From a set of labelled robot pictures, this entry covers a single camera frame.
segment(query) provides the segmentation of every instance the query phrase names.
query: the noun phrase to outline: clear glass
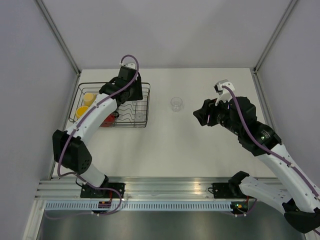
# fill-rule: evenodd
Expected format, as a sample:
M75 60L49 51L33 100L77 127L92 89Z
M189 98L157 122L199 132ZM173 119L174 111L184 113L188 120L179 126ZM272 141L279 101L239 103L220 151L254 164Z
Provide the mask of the clear glass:
M171 99L171 108L172 111L174 111L175 113L179 112L182 110L183 105L182 105L182 99L180 97L174 97Z

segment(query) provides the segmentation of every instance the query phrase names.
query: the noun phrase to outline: black wire basket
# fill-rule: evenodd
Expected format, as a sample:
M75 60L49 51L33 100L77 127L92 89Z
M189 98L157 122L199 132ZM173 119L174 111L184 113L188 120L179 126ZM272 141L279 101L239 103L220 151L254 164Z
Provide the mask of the black wire basket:
M69 114L69 121L77 121L76 110L84 105L84 95L86 93L99 94L100 88L105 82L84 82L79 84L72 107ZM145 128L148 122L150 84L142 82L143 99L138 101L126 101L119 108L108 116L100 127L118 127L118 128Z

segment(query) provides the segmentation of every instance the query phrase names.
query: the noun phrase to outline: wire rack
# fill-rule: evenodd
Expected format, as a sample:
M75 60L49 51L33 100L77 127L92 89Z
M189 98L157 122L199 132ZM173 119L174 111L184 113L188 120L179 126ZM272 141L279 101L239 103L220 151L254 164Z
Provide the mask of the wire rack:
M84 105L84 95L86 93L99 94L100 88L106 84L105 82L83 82L79 84L75 97L72 102L69 121L75 123L77 121L76 110ZM143 100L126 101L120 105L113 118L106 120L100 127L118 127L118 128L145 128L148 122L150 84L142 82Z

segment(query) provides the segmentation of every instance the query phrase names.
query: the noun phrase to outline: gray wall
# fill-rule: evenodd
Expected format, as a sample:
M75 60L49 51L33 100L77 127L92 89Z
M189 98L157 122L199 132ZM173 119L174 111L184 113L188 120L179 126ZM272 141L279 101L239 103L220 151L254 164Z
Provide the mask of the gray wall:
M259 74L280 136L320 186L320 1L299 1Z
M44 0L82 69L253 67L290 0Z
M33 0L0 2L0 233L20 240L76 75Z

